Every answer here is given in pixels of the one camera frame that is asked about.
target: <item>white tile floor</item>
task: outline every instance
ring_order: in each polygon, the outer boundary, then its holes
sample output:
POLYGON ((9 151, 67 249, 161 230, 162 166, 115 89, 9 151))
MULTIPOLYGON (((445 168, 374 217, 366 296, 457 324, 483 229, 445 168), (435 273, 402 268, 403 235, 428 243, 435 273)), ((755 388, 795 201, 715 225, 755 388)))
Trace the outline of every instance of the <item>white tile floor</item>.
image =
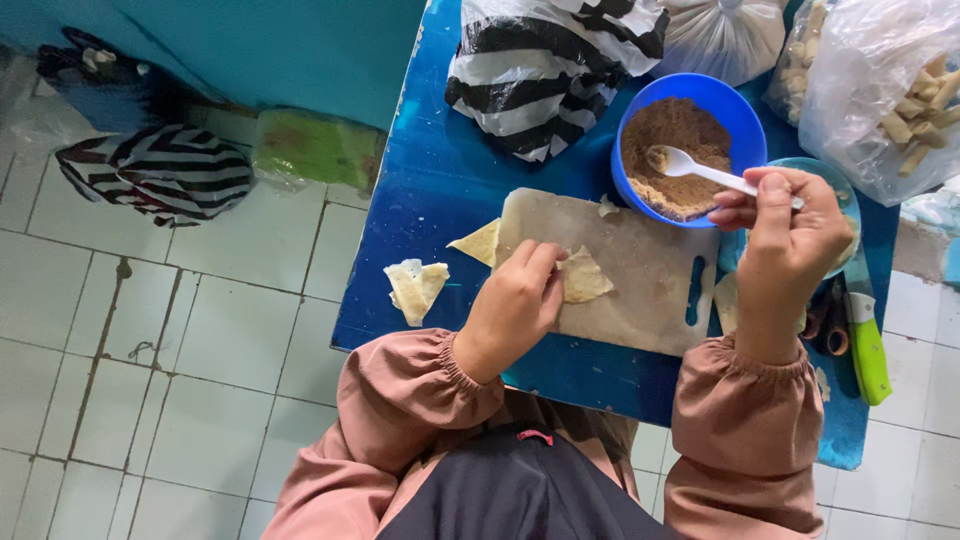
MULTIPOLYGON (((251 141, 249 119, 205 117, 251 141)), ((0 163, 0 540, 257 538, 296 449, 336 418, 346 355, 327 345, 367 203, 262 185, 171 232, 46 162, 0 163)), ((816 466, 823 537, 957 540, 960 295, 892 283, 896 392, 858 472, 816 466)), ((661 520, 672 440, 642 426, 632 455, 661 520)))

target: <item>black and white striped bag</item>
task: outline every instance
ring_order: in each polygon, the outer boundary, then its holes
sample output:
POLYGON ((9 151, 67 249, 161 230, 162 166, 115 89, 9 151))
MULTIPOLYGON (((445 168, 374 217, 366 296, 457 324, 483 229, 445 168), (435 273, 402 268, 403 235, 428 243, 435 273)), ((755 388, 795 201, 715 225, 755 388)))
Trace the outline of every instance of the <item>black and white striped bag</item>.
POLYGON ((132 206, 153 216, 159 227, 200 225, 251 189, 244 155, 189 125, 91 138, 56 156, 66 179, 87 201, 132 206))
POLYGON ((592 128, 630 79, 663 58, 656 0, 463 0, 446 102, 528 161, 592 128))

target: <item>person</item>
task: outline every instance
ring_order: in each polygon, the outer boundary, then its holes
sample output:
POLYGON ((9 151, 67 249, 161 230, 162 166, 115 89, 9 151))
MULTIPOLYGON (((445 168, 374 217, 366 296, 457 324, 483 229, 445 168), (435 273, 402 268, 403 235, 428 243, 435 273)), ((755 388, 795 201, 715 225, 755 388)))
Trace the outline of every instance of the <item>person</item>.
POLYGON ((752 228, 738 328, 688 351, 677 382, 664 525, 630 464, 636 421, 507 389, 499 375, 551 329, 566 252, 527 240, 463 329, 403 331, 347 359, 340 418, 300 450, 266 539, 814 538, 823 404, 794 321, 852 241, 832 189, 745 172, 710 220, 752 228), (805 200, 791 212, 790 196, 805 200))

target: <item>hand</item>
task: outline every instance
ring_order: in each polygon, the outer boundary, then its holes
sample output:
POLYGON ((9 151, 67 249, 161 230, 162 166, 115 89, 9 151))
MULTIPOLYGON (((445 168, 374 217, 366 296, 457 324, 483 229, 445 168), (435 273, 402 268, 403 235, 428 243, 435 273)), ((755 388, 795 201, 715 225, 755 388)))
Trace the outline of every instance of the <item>hand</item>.
POLYGON ((795 321, 830 267, 853 241, 833 189, 819 176, 796 169, 748 169, 756 199, 739 191, 714 196, 722 208, 708 216, 721 231, 753 229, 737 263, 739 297, 735 349, 767 363, 796 359, 795 321), (799 195, 804 207, 790 208, 799 195))
POLYGON ((554 263, 566 257, 557 244, 524 240, 480 287, 453 340, 453 357, 471 379, 496 379, 553 327, 564 301, 554 263))

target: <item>white plastic spoon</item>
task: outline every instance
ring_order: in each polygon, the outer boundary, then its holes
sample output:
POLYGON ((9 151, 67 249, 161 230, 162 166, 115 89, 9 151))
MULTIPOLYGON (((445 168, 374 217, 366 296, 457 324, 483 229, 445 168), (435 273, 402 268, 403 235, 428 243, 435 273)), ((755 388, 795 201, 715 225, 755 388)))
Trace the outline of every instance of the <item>white plastic spoon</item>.
MULTIPOLYGON (((718 171, 716 169, 707 167, 706 165, 701 165, 700 163, 694 161, 687 152, 684 152, 679 148, 655 144, 650 148, 647 148, 646 157, 647 162, 650 163, 650 166, 663 175, 683 176, 687 174, 695 174, 720 185, 725 185, 730 189, 736 189, 737 191, 741 191, 747 195, 756 197, 756 187, 747 184, 746 180, 743 180, 736 175, 718 171)), ((804 200, 795 196, 793 197, 793 202, 790 206, 793 207, 793 209, 799 210, 804 207, 804 200)))

